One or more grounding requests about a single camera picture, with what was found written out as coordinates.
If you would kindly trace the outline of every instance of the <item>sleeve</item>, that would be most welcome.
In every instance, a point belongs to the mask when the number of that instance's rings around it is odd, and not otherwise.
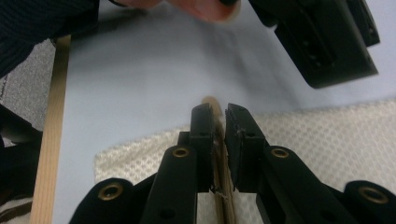
[[[98,8],[99,0],[0,0],[0,77],[43,40],[92,28]]]

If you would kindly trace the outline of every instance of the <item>human hand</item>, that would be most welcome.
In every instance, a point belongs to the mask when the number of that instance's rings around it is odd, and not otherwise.
[[[162,0],[110,0],[126,7],[150,8]],[[203,21],[228,21],[235,17],[240,8],[240,0],[234,4],[221,3],[220,0],[166,0],[171,5],[186,11]]]

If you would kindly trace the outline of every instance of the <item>wooden table edge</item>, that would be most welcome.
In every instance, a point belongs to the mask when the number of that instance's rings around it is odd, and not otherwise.
[[[71,37],[66,36],[58,39],[56,43],[30,223],[45,224],[52,222],[64,117],[64,96],[70,40]]]

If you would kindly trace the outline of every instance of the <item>white cloth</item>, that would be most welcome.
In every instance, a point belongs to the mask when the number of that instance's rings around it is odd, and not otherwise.
[[[352,180],[396,192],[396,99],[368,105],[255,116],[271,145],[292,149],[325,184],[343,191]],[[154,174],[163,153],[189,126],[114,146],[96,155],[95,181],[133,183]],[[238,223],[262,223],[254,194],[235,193]],[[198,223],[216,223],[213,198],[200,195]]]

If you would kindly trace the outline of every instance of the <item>table surface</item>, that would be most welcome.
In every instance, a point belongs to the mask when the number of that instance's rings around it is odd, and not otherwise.
[[[67,223],[94,185],[96,153],[189,123],[207,95],[255,114],[396,97],[396,4],[367,2],[381,36],[370,48],[380,75],[322,90],[305,84],[247,1],[228,24],[166,4],[131,11],[102,2],[98,34],[74,39],[69,62],[70,37],[58,42],[31,222]]]

